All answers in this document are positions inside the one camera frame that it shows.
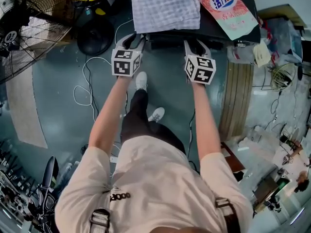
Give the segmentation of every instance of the black table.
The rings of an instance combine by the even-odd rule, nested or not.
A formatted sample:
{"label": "black table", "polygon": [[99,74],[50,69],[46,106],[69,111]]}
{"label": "black table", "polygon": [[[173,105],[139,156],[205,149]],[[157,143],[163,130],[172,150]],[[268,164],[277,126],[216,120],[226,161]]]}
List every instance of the black table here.
{"label": "black table", "polygon": [[[254,0],[242,0],[249,11],[257,18],[257,10]],[[195,36],[200,39],[215,40],[221,42],[231,41],[227,34],[222,30],[219,24],[216,22],[214,17],[201,5],[201,23],[200,29],[198,30],[170,30],[156,33],[158,36]],[[243,35],[242,37],[234,40],[249,43],[260,43],[260,30],[257,25],[251,33]]]}

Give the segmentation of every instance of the floor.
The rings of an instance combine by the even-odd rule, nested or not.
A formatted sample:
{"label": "floor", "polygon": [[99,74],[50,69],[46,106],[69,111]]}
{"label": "floor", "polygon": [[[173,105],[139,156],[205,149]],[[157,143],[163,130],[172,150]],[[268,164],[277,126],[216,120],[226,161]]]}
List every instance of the floor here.
{"label": "floor", "polygon": [[[115,28],[131,18],[129,11],[122,11],[111,18]],[[117,39],[133,33],[133,23],[125,24],[118,30]],[[110,49],[101,57],[111,60]],[[159,106],[165,108],[165,116],[161,123],[168,126],[184,143],[189,145],[189,121],[193,114],[194,104],[192,88],[186,84],[184,68],[184,49],[150,50],[147,44],[144,50],[141,71],[148,75],[150,115]],[[216,59],[217,72],[207,92],[217,124],[219,124],[222,99],[226,75],[226,53],[213,52]],[[65,47],[55,47],[44,59],[33,65],[33,86],[37,112],[41,127],[48,144],[48,149],[18,141],[9,111],[0,117],[0,136],[9,138],[12,150],[19,157],[29,175],[37,181],[42,179],[47,160],[54,155],[60,168],[67,162],[81,159],[80,149],[88,142],[89,133],[93,125],[92,109],[77,105],[73,99],[73,89],[76,85],[87,87],[82,75],[82,67],[86,57],[79,52],[75,43]],[[104,104],[115,78],[111,75],[110,65],[101,59],[94,59],[88,63],[91,69],[91,82],[96,104],[99,108]],[[131,82],[128,94],[129,100],[135,92],[135,82]],[[76,90],[76,98],[80,103],[89,103],[88,94],[82,89]],[[199,165],[196,142],[190,149],[190,160]]]}

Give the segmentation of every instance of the fan grille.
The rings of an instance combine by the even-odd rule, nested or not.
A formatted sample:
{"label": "fan grille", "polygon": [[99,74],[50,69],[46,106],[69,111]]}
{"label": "fan grille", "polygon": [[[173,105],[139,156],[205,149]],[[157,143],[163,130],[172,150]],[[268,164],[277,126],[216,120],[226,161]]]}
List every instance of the fan grille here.
{"label": "fan grille", "polygon": [[[31,66],[68,33],[78,18],[73,1],[1,1],[0,52],[8,55],[1,54],[0,83]],[[17,32],[17,37],[6,44],[9,32]]]}

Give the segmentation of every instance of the black pants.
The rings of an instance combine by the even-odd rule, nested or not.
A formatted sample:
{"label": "black pants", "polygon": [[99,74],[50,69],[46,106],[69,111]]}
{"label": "black pants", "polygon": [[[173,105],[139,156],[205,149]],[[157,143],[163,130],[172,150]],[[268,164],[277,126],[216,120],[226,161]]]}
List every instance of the black pants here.
{"label": "black pants", "polygon": [[165,141],[185,153],[183,143],[166,126],[155,121],[148,121],[148,94],[145,90],[137,90],[131,100],[130,112],[125,116],[121,129],[121,144],[133,137],[149,135]]}

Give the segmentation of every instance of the detergent bag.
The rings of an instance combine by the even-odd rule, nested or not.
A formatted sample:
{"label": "detergent bag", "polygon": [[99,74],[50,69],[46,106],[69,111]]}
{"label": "detergent bag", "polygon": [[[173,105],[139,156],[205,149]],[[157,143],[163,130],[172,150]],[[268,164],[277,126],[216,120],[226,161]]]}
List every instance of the detergent bag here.
{"label": "detergent bag", "polygon": [[249,34],[258,24],[242,0],[200,0],[231,40]]}

